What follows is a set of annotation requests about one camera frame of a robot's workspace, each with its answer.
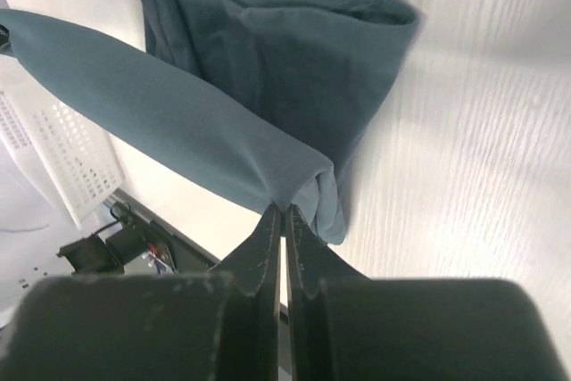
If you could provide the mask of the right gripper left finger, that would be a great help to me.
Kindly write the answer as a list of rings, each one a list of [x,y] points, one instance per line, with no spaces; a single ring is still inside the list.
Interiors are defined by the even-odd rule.
[[[275,380],[281,214],[204,273],[50,277],[4,332],[4,380]]]

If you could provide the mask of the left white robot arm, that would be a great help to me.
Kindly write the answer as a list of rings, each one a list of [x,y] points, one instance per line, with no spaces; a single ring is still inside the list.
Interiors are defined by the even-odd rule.
[[[124,175],[109,135],[1,59],[1,323],[44,277],[70,274],[60,247],[111,224]]]

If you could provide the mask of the teal blue t-shirt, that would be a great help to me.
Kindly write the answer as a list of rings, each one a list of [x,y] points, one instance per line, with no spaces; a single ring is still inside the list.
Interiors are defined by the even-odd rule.
[[[145,49],[4,9],[2,52],[69,107],[248,210],[346,235],[338,190],[420,21],[404,0],[140,0]]]

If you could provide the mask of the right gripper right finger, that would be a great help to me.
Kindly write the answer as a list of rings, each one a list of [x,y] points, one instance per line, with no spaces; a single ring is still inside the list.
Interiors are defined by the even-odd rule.
[[[285,216],[296,380],[554,380],[536,306],[497,278],[371,279]]]

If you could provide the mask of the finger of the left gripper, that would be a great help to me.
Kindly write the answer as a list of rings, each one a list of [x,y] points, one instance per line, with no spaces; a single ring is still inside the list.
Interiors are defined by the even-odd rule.
[[[6,49],[10,45],[10,31],[3,25],[0,26],[0,49]]]

